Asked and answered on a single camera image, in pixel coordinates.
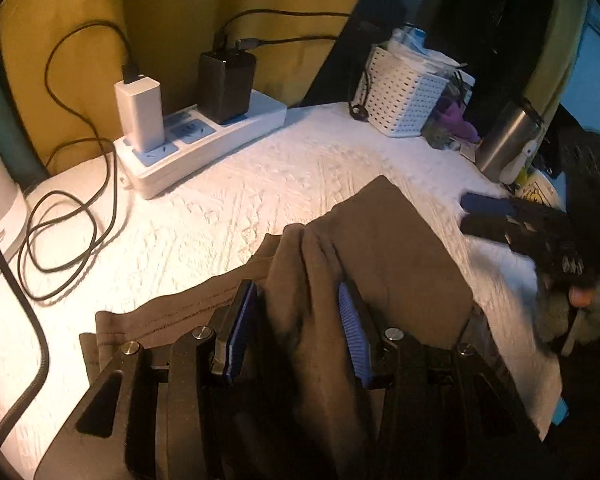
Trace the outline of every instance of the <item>white charger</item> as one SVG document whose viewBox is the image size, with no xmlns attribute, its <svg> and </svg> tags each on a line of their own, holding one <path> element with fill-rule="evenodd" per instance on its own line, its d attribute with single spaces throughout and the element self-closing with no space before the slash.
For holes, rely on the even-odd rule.
<svg viewBox="0 0 600 480">
<path fill-rule="evenodd" d="M 145 153 L 164 144 L 160 83 L 141 77 L 114 85 L 122 132 L 136 152 Z"/>
</svg>

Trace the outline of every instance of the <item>blue gripper pad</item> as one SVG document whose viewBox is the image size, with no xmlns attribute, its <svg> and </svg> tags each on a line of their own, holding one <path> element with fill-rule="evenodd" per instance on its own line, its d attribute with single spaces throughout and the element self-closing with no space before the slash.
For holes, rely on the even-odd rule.
<svg viewBox="0 0 600 480">
<path fill-rule="evenodd" d="M 226 349 L 226 365 L 224 367 L 224 380 L 227 384 L 233 384 L 234 379 L 240 374 L 244 354 L 247 350 L 249 332 L 251 330 L 251 319 L 256 309 L 256 300 L 258 289 L 255 282 L 250 282 L 249 288 L 245 293 L 240 310 L 238 311 L 235 323 L 229 336 Z"/>
<path fill-rule="evenodd" d="M 477 193 L 465 193 L 462 195 L 460 206 L 468 213 L 511 217 L 516 215 L 516 209 L 507 198 L 495 198 Z"/>
<path fill-rule="evenodd" d="M 362 381 L 362 386 L 366 388 L 374 377 L 371 368 L 371 351 L 360 316 L 345 283 L 341 283 L 338 288 L 338 308 L 347 338 L 353 371 L 356 377 Z"/>
</svg>

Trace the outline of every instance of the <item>purple item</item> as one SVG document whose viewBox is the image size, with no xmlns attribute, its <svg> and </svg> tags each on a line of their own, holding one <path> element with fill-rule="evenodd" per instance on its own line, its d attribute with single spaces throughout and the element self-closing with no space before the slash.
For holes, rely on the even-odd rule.
<svg viewBox="0 0 600 480">
<path fill-rule="evenodd" d="M 471 123 L 462 118 L 463 111 L 464 104 L 461 108 L 457 102 L 443 97 L 433 110 L 433 118 L 451 135 L 469 142 L 479 142 L 478 131 Z"/>
</svg>

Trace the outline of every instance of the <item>textured white blanket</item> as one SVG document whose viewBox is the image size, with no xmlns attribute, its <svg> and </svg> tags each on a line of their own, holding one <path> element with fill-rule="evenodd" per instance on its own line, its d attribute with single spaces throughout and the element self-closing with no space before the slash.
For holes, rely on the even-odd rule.
<svg viewBox="0 0 600 480">
<path fill-rule="evenodd" d="M 289 110 L 279 131 L 226 156 L 148 202 L 120 189 L 115 236 L 94 257 L 71 293 L 34 307 L 48 338 L 48 380 L 2 448 L 30 479 L 40 458 L 88 382 L 78 334 L 94 332 L 98 310 L 129 312 L 243 264 L 265 233 L 306 223 L 385 174 L 413 202 L 458 263 L 484 309 L 494 339 L 544 436 L 560 394 L 554 358 L 532 336 L 536 279 L 530 261 L 458 230 L 464 190 L 502 191 L 454 152 L 431 149 L 421 138 L 391 139 L 348 117 L 343 104 Z M 29 198 L 64 189 L 87 198 L 101 184 L 104 164 L 90 160 L 53 177 Z M 110 189 L 93 208 L 101 226 L 111 214 Z M 73 205 L 59 204 L 48 215 Z M 67 261 L 91 238 L 76 218 L 43 232 L 42 264 Z M 45 291 L 62 276 L 26 267 L 32 290 Z M 39 351 L 32 329 L 0 278 L 0 418 L 33 378 Z"/>
</svg>

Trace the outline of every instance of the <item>power strip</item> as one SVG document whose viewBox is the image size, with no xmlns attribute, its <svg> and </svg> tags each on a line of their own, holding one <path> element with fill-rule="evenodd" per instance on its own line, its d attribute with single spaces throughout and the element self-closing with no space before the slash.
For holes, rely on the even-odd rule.
<svg viewBox="0 0 600 480">
<path fill-rule="evenodd" d="M 217 158 L 282 126 L 286 106 L 251 91 L 249 111 L 228 124 L 216 124 L 196 106 L 164 118 L 166 142 L 146 153 L 134 150 L 125 137 L 114 142 L 124 167 L 120 181 L 148 200 Z"/>
</svg>

